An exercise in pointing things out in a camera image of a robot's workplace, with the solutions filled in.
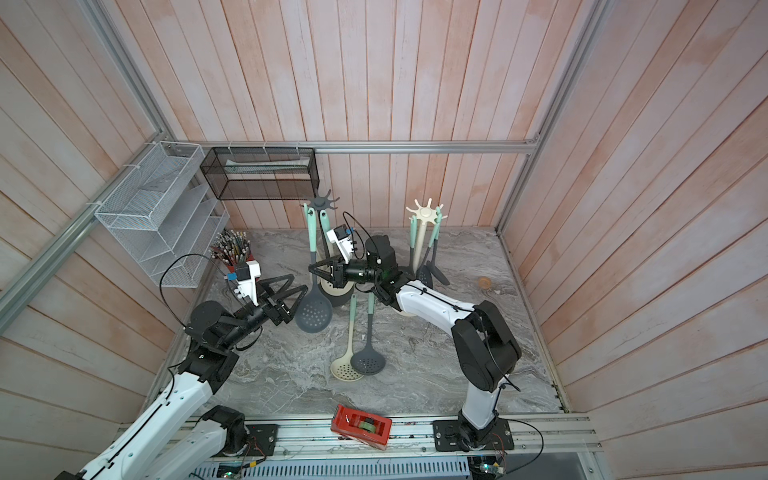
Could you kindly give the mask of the grey solid spoon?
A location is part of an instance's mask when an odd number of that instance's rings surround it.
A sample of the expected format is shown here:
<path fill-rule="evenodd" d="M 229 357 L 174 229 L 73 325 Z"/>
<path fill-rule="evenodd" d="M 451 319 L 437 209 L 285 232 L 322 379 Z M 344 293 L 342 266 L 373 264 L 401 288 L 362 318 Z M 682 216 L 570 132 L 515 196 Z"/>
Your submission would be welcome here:
<path fill-rule="evenodd" d="M 309 242 L 310 264 L 317 261 L 317 214 L 314 210 L 313 242 Z M 298 327 L 307 333 L 319 333 L 331 322 L 333 311 L 330 300 L 320 291 L 316 280 L 311 276 L 311 288 L 296 313 L 295 321 Z"/>

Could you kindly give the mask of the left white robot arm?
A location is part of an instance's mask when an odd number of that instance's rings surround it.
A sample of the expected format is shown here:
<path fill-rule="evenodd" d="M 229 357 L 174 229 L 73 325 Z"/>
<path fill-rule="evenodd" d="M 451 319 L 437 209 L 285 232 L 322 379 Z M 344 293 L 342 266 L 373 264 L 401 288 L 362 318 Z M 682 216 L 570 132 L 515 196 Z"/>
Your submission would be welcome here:
<path fill-rule="evenodd" d="M 146 411 L 101 454 L 61 479 L 185 479 L 216 455 L 240 460 L 256 454 L 266 460 L 273 451 L 270 434 L 252 433 L 243 413 L 216 406 L 204 413 L 193 430 L 174 446 L 168 443 L 199 407 L 226 382 L 243 350 L 242 340 L 267 323 L 290 323 L 307 287 L 296 286 L 291 274 L 258 280 L 243 305 L 229 312 L 217 301 L 197 305 L 184 331 L 191 343 L 169 384 Z"/>

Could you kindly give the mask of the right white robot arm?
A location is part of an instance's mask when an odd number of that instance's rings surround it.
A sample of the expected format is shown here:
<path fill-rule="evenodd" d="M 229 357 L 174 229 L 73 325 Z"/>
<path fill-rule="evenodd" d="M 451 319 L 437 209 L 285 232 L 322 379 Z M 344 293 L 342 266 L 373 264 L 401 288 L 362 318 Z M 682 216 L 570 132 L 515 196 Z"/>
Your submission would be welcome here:
<path fill-rule="evenodd" d="M 366 241 L 365 256 L 341 255 L 321 261 L 311 256 L 308 271 L 341 288 L 370 283 L 384 305 L 419 317 L 452 337 L 460 368 L 468 381 L 464 404 L 455 420 L 433 423 L 439 451 L 479 450 L 502 438 L 508 423 L 496 409 L 499 395 L 510 384 L 508 375 L 522 357 L 521 348 L 500 310 L 491 301 L 462 302 L 437 292 L 398 265 L 389 237 Z"/>

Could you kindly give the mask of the cream skimmer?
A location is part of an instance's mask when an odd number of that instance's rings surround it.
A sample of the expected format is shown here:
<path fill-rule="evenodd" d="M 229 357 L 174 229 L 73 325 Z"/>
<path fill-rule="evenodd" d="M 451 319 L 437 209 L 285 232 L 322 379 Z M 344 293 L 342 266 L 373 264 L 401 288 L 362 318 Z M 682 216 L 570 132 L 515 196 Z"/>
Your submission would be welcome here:
<path fill-rule="evenodd" d="M 313 235 L 314 235 L 314 231 L 315 231 L 315 227 L 314 227 L 314 209 L 312 207 L 310 207 L 308 203 L 304 203 L 303 204 L 303 213 L 304 213 L 305 223 L 306 223 L 307 232 L 308 232 L 308 239 L 309 239 L 309 242 L 312 243 L 313 242 Z"/>
<path fill-rule="evenodd" d="M 320 224 L 322 228 L 322 240 L 323 240 L 323 248 L 324 248 L 324 257 L 329 258 L 333 257 L 335 255 L 333 244 L 330 242 L 330 240 L 327 238 L 327 233 L 331 230 L 331 224 L 329 220 L 329 216 L 326 210 L 321 210 L 319 213 L 319 219 Z M 352 294 L 353 285 L 351 283 L 348 283 L 345 287 L 342 288 L 336 288 L 335 294 L 324 294 L 331 300 L 331 303 L 334 306 L 343 305 L 346 300 L 348 300 Z"/>
<path fill-rule="evenodd" d="M 351 365 L 353 357 L 354 325 L 357 313 L 357 296 L 352 295 L 350 299 L 349 323 L 347 345 L 345 353 L 332 361 L 330 365 L 331 374 L 338 380 L 344 382 L 354 382 L 360 380 L 363 375 L 357 372 Z"/>

